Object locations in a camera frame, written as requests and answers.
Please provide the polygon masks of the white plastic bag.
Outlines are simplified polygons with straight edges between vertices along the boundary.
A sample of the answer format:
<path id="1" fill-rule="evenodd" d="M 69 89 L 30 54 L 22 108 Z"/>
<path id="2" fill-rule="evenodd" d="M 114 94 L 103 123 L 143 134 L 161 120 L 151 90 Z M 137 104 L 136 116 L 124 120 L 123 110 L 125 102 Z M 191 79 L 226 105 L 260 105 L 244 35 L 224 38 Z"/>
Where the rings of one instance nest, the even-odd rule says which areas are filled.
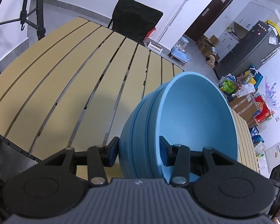
<path id="1" fill-rule="evenodd" d="M 243 84 L 241 85 L 241 88 L 239 90 L 236 91 L 236 93 L 232 94 L 232 97 L 238 97 L 241 98 L 243 96 L 246 96 L 250 93 L 254 93 L 255 92 L 255 87 L 252 83 L 247 83 L 247 84 Z"/>

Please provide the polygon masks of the red gift box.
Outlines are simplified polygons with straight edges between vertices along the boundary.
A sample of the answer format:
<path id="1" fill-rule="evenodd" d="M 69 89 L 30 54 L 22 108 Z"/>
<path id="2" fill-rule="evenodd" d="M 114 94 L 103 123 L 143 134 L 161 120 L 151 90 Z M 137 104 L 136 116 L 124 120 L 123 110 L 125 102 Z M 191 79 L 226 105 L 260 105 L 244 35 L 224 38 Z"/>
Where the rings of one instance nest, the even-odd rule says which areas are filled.
<path id="1" fill-rule="evenodd" d="M 262 96 L 256 96 L 254 98 L 256 103 L 256 112 L 253 113 L 253 117 L 257 124 L 261 124 L 264 121 L 268 120 L 271 116 L 273 116 L 274 111 L 269 109 L 266 101 L 262 98 Z"/>

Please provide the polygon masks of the green snack bag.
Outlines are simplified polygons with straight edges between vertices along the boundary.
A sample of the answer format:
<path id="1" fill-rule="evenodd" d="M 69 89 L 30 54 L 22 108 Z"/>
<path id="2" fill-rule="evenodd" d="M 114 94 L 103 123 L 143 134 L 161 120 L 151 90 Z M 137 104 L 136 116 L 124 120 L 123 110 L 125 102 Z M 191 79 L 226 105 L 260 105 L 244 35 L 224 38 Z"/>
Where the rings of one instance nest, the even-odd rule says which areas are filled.
<path id="1" fill-rule="evenodd" d="M 232 94 L 236 90 L 236 86 L 230 80 L 226 80 L 219 85 L 219 89 L 224 93 Z"/>

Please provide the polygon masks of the cardboard boxes by door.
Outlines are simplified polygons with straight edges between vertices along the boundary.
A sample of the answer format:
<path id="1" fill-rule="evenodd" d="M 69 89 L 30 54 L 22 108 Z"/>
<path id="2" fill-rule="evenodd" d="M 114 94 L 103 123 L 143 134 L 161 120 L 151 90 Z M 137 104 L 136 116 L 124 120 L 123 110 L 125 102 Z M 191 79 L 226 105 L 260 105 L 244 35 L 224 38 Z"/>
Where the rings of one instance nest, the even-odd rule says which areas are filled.
<path id="1" fill-rule="evenodd" d="M 215 47 L 218 43 L 218 38 L 214 35 L 211 38 L 207 38 L 205 35 L 202 35 L 196 42 L 200 52 L 206 60 L 208 66 L 212 69 L 218 64 L 219 55 L 217 48 Z"/>

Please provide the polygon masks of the blue pet water feeder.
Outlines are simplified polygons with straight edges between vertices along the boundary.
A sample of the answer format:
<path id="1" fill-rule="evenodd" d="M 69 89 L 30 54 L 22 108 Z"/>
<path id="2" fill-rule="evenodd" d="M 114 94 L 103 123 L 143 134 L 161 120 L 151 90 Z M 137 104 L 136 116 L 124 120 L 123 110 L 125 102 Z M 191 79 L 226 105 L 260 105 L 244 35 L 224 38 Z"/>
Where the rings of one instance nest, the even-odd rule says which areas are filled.
<path id="1" fill-rule="evenodd" d="M 190 58 L 185 54 L 185 48 L 188 45 L 189 41 L 185 37 L 181 37 L 178 42 L 171 49 L 170 57 L 178 59 L 181 64 L 184 66 L 189 62 Z"/>

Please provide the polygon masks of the dark grey refrigerator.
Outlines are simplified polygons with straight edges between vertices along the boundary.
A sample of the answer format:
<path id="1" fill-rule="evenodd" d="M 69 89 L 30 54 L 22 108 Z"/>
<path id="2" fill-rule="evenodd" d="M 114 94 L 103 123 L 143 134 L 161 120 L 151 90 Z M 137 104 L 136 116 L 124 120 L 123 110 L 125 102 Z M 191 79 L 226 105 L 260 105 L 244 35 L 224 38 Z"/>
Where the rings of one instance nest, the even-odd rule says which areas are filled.
<path id="1" fill-rule="evenodd" d="M 280 40 L 274 27 L 258 21 L 243 39 L 214 68 L 218 79 L 228 74 L 238 77 L 254 65 L 259 69 L 277 48 Z"/>

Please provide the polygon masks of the yellow box on refrigerator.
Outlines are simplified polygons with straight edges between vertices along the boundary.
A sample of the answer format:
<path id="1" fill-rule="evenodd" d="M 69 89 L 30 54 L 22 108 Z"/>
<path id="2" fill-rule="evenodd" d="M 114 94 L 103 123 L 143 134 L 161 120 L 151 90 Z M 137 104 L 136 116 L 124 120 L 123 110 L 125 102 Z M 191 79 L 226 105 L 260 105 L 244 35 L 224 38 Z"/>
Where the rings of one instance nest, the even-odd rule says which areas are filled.
<path id="1" fill-rule="evenodd" d="M 278 24 L 270 21 L 269 19 L 266 20 L 266 23 L 273 28 L 275 35 L 277 36 L 278 40 L 280 41 L 280 27 Z"/>

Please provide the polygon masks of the white kitchen cabinets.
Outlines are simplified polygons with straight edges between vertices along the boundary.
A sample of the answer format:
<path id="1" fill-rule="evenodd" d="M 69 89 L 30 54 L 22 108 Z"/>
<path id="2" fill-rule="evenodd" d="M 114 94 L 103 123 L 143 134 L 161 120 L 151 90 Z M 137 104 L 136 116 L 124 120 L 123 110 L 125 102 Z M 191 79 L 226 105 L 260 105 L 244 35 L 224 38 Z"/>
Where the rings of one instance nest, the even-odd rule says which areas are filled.
<path id="1" fill-rule="evenodd" d="M 248 34 L 248 31 L 257 22 L 266 22 L 267 20 L 275 24 L 278 24 L 280 21 L 275 11 L 249 2 L 235 20 L 218 37 L 218 42 L 215 45 L 219 57 L 218 62 L 231 52 L 236 45 L 241 44 L 241 39 Z"/>

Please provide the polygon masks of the red bucket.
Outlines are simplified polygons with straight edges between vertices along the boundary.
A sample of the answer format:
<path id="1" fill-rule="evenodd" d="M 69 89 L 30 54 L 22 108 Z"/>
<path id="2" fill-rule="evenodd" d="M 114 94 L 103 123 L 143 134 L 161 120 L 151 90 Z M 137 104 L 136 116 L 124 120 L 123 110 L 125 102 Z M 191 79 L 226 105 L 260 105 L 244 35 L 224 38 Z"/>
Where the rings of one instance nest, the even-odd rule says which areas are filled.
<path id="1" fill-rule="evenodd" d="M 150 30 L 147 34 L 146 34 L 146 38 L 149 38 L 151 35 L 153 35 L 156 31 L 156 27 L 154 27 L 152 30 Z"/>

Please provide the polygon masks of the blue pet food bag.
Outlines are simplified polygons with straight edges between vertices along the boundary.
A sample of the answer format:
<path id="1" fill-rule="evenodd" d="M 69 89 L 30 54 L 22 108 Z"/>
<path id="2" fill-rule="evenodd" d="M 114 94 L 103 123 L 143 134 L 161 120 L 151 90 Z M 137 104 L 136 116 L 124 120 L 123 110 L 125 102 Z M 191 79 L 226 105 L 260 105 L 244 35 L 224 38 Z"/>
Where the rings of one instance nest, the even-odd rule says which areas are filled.
<path id="1" fill-rule="evenodd" d="M 264 139 L 260 135 L 259 130 L 257 129 L 257 126 L 254 125 L 250 128 L 250 135 L 252 139 L 253 146 L 256 147 L 259 143 L 264 143 Z"/>

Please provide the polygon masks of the large cardboard box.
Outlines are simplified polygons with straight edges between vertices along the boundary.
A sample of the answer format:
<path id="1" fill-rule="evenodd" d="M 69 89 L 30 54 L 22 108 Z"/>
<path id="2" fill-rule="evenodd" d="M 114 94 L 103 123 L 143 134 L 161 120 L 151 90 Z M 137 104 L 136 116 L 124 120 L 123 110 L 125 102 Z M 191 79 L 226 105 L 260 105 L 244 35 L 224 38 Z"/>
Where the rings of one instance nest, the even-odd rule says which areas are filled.
<path id="1" fill-rule="evenodd" d="M 241 98 L 235 97 L 228 104 L 247 122 L 249 128 L 256 125 L 254 117 L 260 114 L 260 107 L 254 99 L 253 94 L 248 94 Z"/>

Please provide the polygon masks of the black folding chair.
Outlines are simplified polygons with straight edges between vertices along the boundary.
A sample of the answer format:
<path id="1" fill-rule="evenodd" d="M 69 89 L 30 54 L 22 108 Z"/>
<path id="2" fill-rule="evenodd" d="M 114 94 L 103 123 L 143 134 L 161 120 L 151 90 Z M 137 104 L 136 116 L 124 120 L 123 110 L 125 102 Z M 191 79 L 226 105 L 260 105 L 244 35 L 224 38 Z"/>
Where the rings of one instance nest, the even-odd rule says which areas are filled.
<path id="1" fill-rule="evenodd" d="M 108 27 L 144 45 L 146 35 L 156 27 L 162 16 L 162 11 L 135 0 L 118 0 Z"/>

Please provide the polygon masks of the dark brown door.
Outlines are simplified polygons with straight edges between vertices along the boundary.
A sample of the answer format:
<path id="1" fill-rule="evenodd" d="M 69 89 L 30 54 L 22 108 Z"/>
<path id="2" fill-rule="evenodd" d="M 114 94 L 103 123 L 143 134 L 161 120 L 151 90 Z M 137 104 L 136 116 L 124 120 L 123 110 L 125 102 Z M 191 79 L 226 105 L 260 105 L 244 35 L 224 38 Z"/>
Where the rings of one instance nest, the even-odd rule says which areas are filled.
<path id="1" fill-rule="evenodd" d="M 185 32 L 185 35 L 197 42 L 213 25 L 233 0 L 212 0 Z"/>

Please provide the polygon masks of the blue bowl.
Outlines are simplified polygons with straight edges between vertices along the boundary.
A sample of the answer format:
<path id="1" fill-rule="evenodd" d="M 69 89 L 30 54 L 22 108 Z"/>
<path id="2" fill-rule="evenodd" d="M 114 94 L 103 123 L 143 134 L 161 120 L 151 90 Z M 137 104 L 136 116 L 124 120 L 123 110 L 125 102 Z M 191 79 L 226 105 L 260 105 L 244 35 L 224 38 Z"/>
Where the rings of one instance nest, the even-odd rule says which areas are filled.
<path id="1" fill-rule="evenodd" d="M 148 152 L 153 177 L 170 179 L 171 167 L 164 166 L 160 136 L 171 145 L 192 151 L 212 147 L 238 159 L 238 137 L 231 109 L 217 86 L 196 72 L 175 76 L 153 102 L 148 125 Z"/>
<path id="2" fill-rule="evenodd" d="M 136 171 L 134 169 L 134 163 L 132 160 L 132 132 L 136 116 L 142 105 L 143 101 L 141 101 L 132 111 L 123 127 L 120 136 L 119 162 L 121 171 L 125 178 L 136 178 Z"/>
<path id="3" fill-rule="evenodd" d="M 151 106 L 159 89 L 146 95 L 141 101 L 141 106 L 132 132 L 132 160 L 136 171 L 136 178 L 152 178 L 153 173 L 150 166 L 148 152 L 148 121 Z"/>

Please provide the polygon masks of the purple decorative splash ornament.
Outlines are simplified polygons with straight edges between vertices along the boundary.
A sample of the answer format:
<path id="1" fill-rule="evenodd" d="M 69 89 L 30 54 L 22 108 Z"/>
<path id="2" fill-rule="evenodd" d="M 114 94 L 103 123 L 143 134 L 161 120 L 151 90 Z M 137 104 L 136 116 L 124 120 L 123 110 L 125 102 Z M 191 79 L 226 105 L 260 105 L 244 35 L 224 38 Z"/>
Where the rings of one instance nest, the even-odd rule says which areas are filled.
<path id="1" fill-rule="evenodd" d="M 262 98 L 264 99 L 266 105 L 271 110 L 279 110 L 280 105 L 277 101 L 275 86 L 277 83 L 273 83 L 272 85 L 269 85 L 267 81 L 267 77 L 265 77 L 263 85 L 260 87 L 262 90 Z"/>

